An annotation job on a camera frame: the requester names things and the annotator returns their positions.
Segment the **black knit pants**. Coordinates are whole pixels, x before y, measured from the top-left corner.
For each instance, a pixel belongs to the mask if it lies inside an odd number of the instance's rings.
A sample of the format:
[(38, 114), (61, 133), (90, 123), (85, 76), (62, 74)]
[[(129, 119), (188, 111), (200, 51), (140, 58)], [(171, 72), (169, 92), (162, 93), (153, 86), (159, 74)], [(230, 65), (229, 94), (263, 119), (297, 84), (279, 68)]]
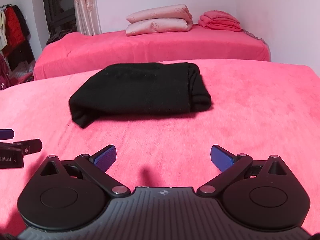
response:
[(212, 106), (194, 63), (119, 63), (91, 76), (69, 99), (72, 121), (86, 128), (100, 118), (203, 112)]

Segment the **pink plush bed cover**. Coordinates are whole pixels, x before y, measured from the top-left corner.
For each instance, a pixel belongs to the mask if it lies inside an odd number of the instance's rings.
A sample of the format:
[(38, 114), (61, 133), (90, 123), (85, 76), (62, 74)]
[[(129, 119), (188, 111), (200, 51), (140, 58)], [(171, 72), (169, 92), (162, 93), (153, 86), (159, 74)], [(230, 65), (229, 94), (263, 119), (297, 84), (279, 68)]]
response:
[(217, 144), (265, 160), (281, 156), (311, 200), (304, 221), (319, 232), (319, 77), (307, 66), (244, 60), (197, 60), (210, 93), (210, 110), (166, 119), (118, 117), (85, 129), (72, 122), (68, 101), (92, 72), (24, 83), (1, 91), (1, 128), (15, 141), (40, 139), (40, 153), (24, 167), (1, 170), (1, 233), (19, 234), (17, 199), (50, 154), (70, 160), (112, 144), (108, 174), (137, 186), (198, 188), (219, 170), (210, 161)]

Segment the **far pink bed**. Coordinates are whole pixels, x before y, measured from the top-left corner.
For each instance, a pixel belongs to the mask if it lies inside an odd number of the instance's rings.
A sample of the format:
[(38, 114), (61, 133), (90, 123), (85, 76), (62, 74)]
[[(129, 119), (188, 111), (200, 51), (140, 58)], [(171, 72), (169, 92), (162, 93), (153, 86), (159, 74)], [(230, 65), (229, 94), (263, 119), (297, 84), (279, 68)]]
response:
[(268, 45), (245, 32), (210, 30), (127, 36), (115, 31), (87, 36), (67, 34), (47, 45), (36, 61), (35, 80), (105, 68), (116, 63), (147, 63), (195, 59), (270, 61)]

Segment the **patterned pink curtain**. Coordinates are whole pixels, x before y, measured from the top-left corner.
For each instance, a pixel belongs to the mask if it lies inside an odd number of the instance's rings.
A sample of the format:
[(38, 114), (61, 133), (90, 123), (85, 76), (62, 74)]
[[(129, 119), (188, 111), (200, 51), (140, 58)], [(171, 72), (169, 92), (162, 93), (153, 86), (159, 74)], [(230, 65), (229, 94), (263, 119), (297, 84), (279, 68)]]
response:
[(74, 0), (78, 32), (93, 36), (101, 34), (97, 0)]

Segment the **dark wooden cabinet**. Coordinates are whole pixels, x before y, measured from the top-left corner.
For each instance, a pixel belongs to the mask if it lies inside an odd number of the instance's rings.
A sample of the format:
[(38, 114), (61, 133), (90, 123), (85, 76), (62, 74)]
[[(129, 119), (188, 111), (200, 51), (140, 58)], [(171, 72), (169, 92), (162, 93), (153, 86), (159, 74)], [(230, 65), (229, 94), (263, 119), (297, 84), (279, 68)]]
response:
[(77, 31), (74, 0), (43, 0), (50, 37), (63, 30)]

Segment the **folded pink blanket stack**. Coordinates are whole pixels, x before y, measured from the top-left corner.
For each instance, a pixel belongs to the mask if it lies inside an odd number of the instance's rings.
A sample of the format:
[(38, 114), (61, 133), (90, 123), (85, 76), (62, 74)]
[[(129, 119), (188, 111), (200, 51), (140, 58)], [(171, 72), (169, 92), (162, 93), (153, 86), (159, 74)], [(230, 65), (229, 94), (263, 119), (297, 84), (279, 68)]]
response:
[(242, 27), (237, 18), (227, 12), (219, 10), (204, 12), (197, 23), (205, 29), (229, 30), (234, 32), (242, 31)]

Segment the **lower pink pillow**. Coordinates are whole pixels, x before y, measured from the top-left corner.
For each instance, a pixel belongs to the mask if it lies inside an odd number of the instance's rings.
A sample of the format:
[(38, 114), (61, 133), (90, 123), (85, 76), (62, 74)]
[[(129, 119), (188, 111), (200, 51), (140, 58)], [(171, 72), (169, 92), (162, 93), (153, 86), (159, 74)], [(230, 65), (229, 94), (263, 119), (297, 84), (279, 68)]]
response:
[(142, 34), (189, 31), (193, 24), (181, 18), (156, 18), (138, 21), (127, 26), (127, 36)]

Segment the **pink pillow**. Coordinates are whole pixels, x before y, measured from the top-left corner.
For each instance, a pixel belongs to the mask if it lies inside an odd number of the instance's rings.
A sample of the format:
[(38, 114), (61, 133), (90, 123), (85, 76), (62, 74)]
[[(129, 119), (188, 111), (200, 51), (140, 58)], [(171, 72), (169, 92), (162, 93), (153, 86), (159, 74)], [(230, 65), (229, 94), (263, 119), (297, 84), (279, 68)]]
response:
[(127, 36), (142, 34), (189, 31), (193, 24), (181, 18), (156, 18), (138, 21), (127, 26)]
[(139, 12), (134, 12), (126, 17), (127, 21), (130, 23), (156, 18), (180, 18), (185, 20), (187, 23), (193, 22), (193, 17), (185, 4), (146, 9)]

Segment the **upper pink pillow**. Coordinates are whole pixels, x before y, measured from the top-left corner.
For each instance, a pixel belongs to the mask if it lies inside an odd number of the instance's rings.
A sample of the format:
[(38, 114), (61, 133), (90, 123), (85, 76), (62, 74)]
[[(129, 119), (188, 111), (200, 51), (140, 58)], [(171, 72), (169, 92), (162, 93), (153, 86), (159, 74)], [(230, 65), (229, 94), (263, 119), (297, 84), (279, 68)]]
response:
[(193, 17), (185, 4), (146, 9), (139, 12), (134, 12), (126, 17), (127, 21), (130, 23), (156, 18), (180, 18), (185, 20), (187, 23), (193, 22)]

